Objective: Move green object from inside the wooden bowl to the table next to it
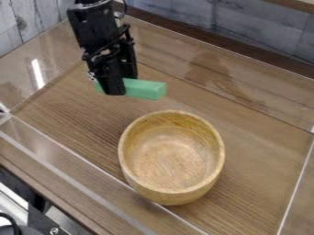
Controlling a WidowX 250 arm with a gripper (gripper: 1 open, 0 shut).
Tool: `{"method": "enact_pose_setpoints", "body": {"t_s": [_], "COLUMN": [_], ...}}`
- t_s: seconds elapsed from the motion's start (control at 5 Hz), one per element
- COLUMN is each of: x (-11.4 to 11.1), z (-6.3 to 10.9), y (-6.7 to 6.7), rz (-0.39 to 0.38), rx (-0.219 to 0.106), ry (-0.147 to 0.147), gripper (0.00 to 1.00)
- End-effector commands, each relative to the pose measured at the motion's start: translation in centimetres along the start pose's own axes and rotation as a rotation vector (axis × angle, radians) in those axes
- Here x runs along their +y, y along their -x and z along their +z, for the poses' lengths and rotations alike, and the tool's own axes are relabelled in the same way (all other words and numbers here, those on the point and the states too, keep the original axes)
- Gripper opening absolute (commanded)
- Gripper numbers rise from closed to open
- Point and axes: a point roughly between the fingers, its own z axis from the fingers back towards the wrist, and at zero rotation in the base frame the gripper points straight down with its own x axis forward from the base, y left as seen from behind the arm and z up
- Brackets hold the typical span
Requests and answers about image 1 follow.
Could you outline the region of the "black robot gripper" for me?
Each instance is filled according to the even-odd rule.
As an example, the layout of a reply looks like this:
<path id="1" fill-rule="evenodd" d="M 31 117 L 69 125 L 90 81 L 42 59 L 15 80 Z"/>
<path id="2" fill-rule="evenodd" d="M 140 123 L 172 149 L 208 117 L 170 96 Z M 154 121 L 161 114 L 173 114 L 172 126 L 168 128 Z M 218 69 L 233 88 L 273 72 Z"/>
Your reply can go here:
<path id="1" fill-rule="evenodd" d="M 125 14 L 118 16 L 114 13 L 113 1 L 75 1 L 67 9 L 83 60 L 108 95 L 126 94 L 124 76 L 138 78 L 130 24 L 117 22 Z"/>

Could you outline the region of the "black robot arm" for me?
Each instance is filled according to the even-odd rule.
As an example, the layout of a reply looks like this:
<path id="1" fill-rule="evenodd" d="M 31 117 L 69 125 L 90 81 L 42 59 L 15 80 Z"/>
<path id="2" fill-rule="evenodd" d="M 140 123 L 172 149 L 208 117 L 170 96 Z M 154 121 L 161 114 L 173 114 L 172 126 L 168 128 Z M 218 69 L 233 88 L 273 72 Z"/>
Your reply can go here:
<path id="1" fill-rule="evenodd" d="M 108 95 L 126 95 L 125 79 L 138 78 L 138 63 L 130 24 L 120 24 L 113 0 L 75 0 L 67 18 L 83 49 L 89 75 Z"/>

